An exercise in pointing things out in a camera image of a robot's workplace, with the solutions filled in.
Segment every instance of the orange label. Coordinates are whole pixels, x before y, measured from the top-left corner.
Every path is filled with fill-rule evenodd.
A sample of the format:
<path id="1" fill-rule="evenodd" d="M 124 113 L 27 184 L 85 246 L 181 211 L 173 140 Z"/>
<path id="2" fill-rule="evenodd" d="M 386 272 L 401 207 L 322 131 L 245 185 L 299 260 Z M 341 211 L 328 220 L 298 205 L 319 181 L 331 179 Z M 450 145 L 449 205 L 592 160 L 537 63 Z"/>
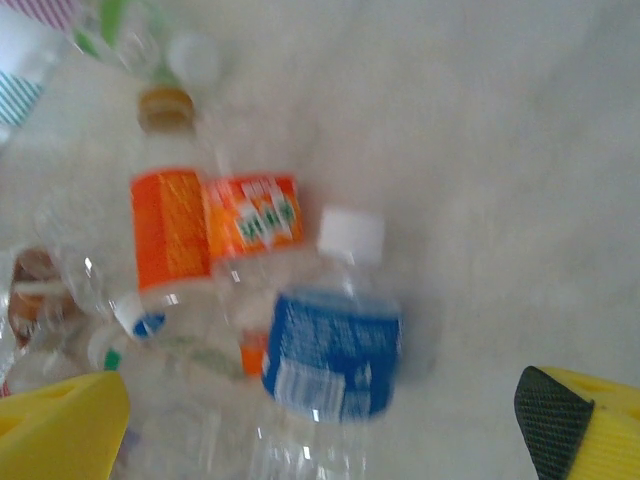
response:
<path id="1" fill-rule="evenodd" d="M 211 257 L 262 253 L 301 243 L 302 216 L 290 175 L 217 178 L 207 184 Z"/>
<path id="2" fill-rule="evenodd" d="M 169 169 L 131 182 L 138 288 L 211 273 L 198 175 Z"/>

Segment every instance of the black mesh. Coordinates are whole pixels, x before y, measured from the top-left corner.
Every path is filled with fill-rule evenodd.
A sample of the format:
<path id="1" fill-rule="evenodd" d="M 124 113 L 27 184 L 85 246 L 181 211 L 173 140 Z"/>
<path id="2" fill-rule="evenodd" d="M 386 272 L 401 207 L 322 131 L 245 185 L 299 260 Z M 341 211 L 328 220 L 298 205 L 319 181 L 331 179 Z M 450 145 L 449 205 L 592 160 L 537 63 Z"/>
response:
<path id="1" fill-rule="evenodd" d="M 587 431 L 588 402 L 535 367 L 527 367 L 514 399 L 516 418 L 540 480 L 565 480 Z"/>

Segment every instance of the blue label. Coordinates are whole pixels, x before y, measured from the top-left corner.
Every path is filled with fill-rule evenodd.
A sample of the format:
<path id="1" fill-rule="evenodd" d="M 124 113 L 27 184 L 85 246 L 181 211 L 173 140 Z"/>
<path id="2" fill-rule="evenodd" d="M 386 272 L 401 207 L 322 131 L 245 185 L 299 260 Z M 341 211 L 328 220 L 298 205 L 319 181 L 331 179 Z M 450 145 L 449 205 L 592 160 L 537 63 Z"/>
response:
<path id="1" fill-rule="evenodd" d="M 138 338 L 150 337 L 162 328 L 166 319 L 164 313 L 146 313 L 133 327 L 133 334 Z"/>
<path id="2" fill-rule="evenodd" d="M 375 314 L 371 305 L 355 313 L 350 297 L 310 293 L 278 298 L 263 384 L 278 403 L 316 421 L 371 418 L 393 396 L 400 313 L 383 308 Z"/>

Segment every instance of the white floor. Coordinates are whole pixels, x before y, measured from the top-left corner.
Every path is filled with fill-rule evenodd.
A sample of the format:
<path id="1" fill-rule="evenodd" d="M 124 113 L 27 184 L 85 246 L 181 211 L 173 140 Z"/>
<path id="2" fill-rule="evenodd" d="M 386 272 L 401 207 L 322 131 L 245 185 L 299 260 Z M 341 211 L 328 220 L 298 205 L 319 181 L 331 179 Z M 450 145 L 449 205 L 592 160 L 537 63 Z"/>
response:
<path id="1" fill-rule="evenodd" d="M 256 138 L 297 115 L 304 148 L 269 161 L 299 168 L 309 216 L 389 219 L 407 348 L 370 479 L 536 478 L 513 412 L 527 365 L 640 385 L 640 2 L 184 4 L 229 59 L 218 101 L 257 108 Z M 34 237 L 52 187 L 121 199 L 139 88 L 63 62 L 0 159 L 0 246 Z"/>

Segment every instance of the yellow object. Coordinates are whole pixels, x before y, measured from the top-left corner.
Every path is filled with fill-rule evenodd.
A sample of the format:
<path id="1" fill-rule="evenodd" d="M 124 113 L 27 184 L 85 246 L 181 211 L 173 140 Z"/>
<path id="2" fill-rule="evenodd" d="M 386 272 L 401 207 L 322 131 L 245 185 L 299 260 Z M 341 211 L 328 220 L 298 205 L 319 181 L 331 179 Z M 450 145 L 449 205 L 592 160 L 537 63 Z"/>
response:
<path id="1" fill-rule="evenodd" d="M 516 414 L 541 478 L 640 479 L 640 389 L 529 367 L 516 392 Z"/>
<path id="2" fill-rule="evenodd" d="M 0 400 L 0 478 L 106 480 L 129 419 L 115 372 Z"/>

